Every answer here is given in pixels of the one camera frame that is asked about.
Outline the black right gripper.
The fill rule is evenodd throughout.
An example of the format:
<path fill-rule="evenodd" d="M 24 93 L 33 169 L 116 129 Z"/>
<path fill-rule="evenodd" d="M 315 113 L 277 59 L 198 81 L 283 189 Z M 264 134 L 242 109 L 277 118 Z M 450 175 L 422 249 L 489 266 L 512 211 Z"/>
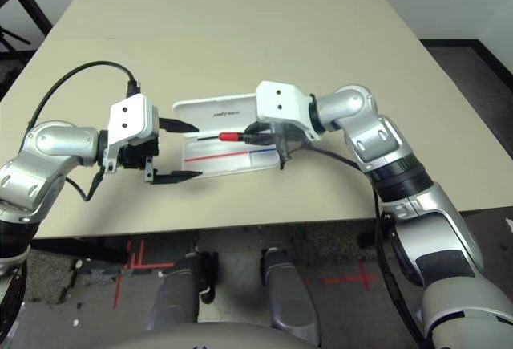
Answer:
<path fill-rule="evenodd" d="M 272 133 L 263 132 L 268 130 L 267 123 L 256 121 L 250 124 L 245 133 L 251 135 L 251 144 L 275 144 L 280 159 L 280 170 L 283 170 L 291 155 L 300 149 L 307 148 L 311 142 L 303 130 L 293 124 L 276 123 L 271 124 Z"/>

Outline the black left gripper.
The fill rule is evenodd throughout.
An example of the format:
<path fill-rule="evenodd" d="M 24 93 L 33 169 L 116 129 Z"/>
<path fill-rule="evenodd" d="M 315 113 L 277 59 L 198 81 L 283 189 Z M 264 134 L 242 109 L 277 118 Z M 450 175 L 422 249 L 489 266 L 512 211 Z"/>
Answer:
<path fill-rule="evenodd" d="M 165 132 L 190 133 L 199 129 L 181 120 L 159 118 L 159 128 Z M 154 169 L 153 159 L 159 155 L 158 138 L 147 140 L 138 145 L 127 145 L 119 151 L 119 164 L 125 169 L 138 169 L 144 171 L 144 179 L 154 185 L 172 185 L 199 177 L 202 172 L 173 171 L 169 174 L 158 174 Z"/>

